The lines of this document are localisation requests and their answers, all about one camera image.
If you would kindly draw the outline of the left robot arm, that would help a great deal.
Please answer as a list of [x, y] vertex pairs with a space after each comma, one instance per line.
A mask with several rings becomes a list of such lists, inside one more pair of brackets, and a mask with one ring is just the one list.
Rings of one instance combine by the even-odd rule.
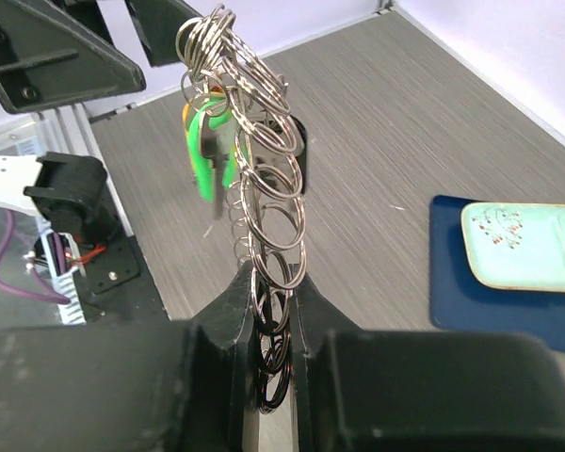
[[[0, 105], [10, 114], [143, 91], [140, 67], [117, 50], [95, 1], [0, 1]], [[89, 246], [121, 233], [93, 156], [47, 153], [0, 163], [0, 207], [43, 217]]]

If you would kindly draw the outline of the green key tag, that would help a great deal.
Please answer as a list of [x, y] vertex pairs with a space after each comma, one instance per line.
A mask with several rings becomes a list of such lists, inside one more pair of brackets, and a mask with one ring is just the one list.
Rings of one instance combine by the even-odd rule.
[[233, 115], [229, 109], [219, 116], [208, 115], [210, 107], [224, 100], [223, 93], [212, 91], [198, 111], [190, 106], [186, 142], [199, 194], [218, 211], [236, 172]]

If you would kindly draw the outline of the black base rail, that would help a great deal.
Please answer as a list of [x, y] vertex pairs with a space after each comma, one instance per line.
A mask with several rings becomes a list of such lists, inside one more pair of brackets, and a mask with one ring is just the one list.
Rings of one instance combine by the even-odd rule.
[[169, 319], [135, 236], [111, 243], [74, 283], [88, 323]]

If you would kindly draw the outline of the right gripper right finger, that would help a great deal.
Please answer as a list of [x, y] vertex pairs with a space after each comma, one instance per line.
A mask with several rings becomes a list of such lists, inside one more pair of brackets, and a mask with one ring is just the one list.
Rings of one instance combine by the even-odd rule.
[[364, 330], [290, 301], [297, 451], [565, 451], [565, 379], [524, 334]]

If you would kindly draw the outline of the dark blue tray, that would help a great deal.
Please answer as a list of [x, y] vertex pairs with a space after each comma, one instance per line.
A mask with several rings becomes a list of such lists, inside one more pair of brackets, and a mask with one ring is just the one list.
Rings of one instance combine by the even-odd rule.
[[437, 195], [429, 204], [429, 318], [454, 331], [522, 332], [565, 353], [565, 293], [508, 291], [480, 283], [460, 227], [473, 201]]

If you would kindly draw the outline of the yellow key tag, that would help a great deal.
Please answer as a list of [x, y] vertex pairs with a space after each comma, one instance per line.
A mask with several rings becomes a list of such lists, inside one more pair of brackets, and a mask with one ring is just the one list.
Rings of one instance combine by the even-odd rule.
[[188, 119], [189, 109], [190, 109], [190, 104], [186, 103], [182, 110], [182, 115], [181, 115], [186, 141], [188, 140], [188, 132], [189, 132], [189, 119]]

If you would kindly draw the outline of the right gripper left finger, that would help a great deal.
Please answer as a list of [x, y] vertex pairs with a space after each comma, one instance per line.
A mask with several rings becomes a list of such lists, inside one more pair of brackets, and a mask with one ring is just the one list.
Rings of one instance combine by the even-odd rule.
[[0, 331], [0, 451], [254, 451], [250, 268], [188, 320]]

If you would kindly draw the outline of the light green rectangular plate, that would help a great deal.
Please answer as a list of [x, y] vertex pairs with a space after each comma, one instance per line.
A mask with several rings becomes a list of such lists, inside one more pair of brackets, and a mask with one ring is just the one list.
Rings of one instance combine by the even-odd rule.
[[472, 202], [460, 213], [475, 278], [501, 290], [565, 293], [565, 204]]

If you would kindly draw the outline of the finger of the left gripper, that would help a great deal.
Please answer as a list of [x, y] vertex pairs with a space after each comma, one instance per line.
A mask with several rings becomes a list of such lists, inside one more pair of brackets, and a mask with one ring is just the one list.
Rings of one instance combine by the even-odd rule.
[[95, 1], [0, 0], [0, 105], [41, 112], [144, 90]]
[[200, 13], [181, 0], [125, 0], [128, 12], [151, 67], [177, 63], [176, 34]]

